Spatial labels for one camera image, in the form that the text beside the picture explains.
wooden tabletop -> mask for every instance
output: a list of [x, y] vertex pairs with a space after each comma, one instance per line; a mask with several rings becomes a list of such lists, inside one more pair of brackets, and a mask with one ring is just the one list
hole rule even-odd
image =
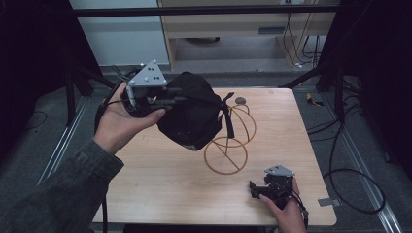
[[[264, 169], [281, 164], [295, 172], [300, 197], [309, 211], [309, 225], [333, 225], [333, 208], [318, 203], [328, 194], [292, 91], [215, 88], [215, 92], [222, 98], [234, 92], [227, 101], [229, 106], [235, 106], [235, 98], [245, 98], [256, 123], [256, 134], [248, 140], [243, 125], [251, 137], [254, 122], [242, 110], [232, 113], [235, 139], [245, 143], [248, 154], [244, 168], [233, 175], [218, 174], [206, 164], [206, 147], [187, 150], [156, 126], [151, 127], [117, 153], [125, 166], [109, 186], [109, 222], [273, 225], [272, 214], [260, 200], [252, 198], [249, 181], [264, 185]], [[225, 134], [223, 127], [217, 137]], [[234, 171], [233, 163], [245, 161], [242, 147], [227, 149], [233, 163], [216, 145], [211, 145], [206, 154], [210, 165], [223, 172]], [[94, 222], [101, 221], [99, 210]]]

person's arm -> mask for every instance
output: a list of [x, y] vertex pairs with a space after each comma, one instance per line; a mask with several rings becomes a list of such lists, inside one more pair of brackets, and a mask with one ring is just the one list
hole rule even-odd
[[[296, 179], [293, 179], [293, 190], [299, 195]], [[286, 204], [284, 210], [279, 209], [276, 204], [268, 197], [260, 195], [260, 200], [269, 208], [275, 216], [279, 227], [284, 233], [305, 233], [305, 223], [303, 221], [302, 211], [294, 198], [291, 198]]]
[[[120, 100], [121, 85], [111, 101]], [[122, 103], [108, 106], [93, 140], [66, 158], [57, 170], [0, 219], [2, 232], [84, 232], [91, 224], [110, 180], [123, 163], [113, 156], [137, 133], [156, 124], [158, 110], [132, 117]]]
[[0, 220], [2, 232], [85, 232], [123, 163], [90, 140]]

gray sleeve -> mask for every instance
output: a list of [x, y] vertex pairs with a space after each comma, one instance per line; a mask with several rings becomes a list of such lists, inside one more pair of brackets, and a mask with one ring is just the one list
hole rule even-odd
[[2, 232], [84, 232], [123, 163], [92, 140], [0, 219]]

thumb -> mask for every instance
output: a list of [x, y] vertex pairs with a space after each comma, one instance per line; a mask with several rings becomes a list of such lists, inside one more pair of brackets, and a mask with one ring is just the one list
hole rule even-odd
[[281, 209], [279, 209], [276, 206], [276, 204], [272, 200], [270, 200], [268, 197], [261, 194], [259, 196], [259, 198], [262, 202], [264, 202], [264, 204], [267, 206], [267, 208], [269, 208], [269, 210], [273, 214], [273, 216], [277, 217], [277, 215], [282, 212]]

black cap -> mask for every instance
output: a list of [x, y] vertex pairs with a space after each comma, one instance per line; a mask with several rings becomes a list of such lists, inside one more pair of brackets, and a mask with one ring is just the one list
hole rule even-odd
[[[225, 120], [230, 121], [225, 100], [233, 93], [222, 100], [203, 77], [185, 72], [173, 79], [167, 88], [175, 90], [173, 95], [186, 98], [157, 123], [158, 129], [177, 144], [189, 150], [200, 150], [222, 129], [220, 111], [225, 114]], [[227, 125], [228, 137], [233, 138], [231, 122]]]

